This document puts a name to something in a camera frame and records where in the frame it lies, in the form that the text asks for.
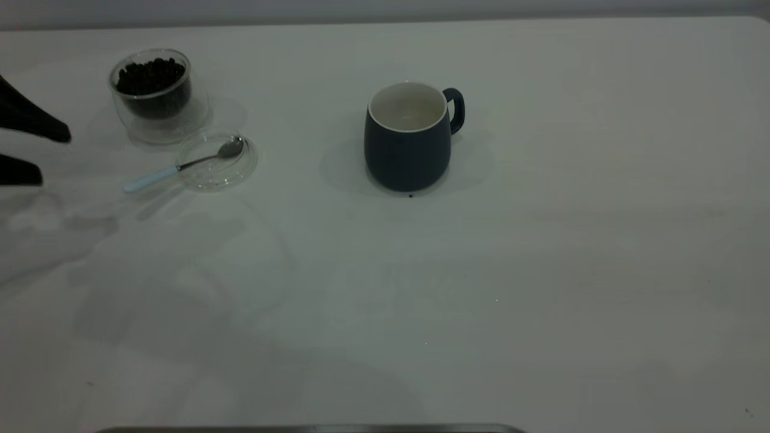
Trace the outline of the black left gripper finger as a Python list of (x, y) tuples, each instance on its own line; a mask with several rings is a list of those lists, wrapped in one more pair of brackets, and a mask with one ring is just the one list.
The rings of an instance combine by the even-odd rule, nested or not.
[(11, 156), (0, 156), (1, 186), (42, 186), (44, 180), (39, 166)]
[(71, 143), (69, 127), (33, 104), (1, 77), (1, 127), (38, 135), (56, 143)]

